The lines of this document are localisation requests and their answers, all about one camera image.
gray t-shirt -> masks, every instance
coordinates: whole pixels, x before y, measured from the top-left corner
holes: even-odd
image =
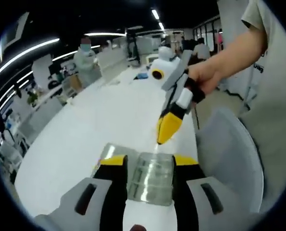
[[[256,142],[265,175],[265,209],[286,186],[286,32],[262,0],[250,0],[244,24],[265,30],[268,54],[258,96],[241,120]]]

white table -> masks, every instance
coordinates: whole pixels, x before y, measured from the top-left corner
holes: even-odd
[[[79,93],[43,129],[18,171],[15,187],[28,213],[34,217],[56,209],[62,195],[90,177],[108,142],[153,152],[164,98],[165,92],[148,80],[100,89],[91,85]],[[180,130],[159,147],[159,152],[197,160],[191,114],[185,116]]]

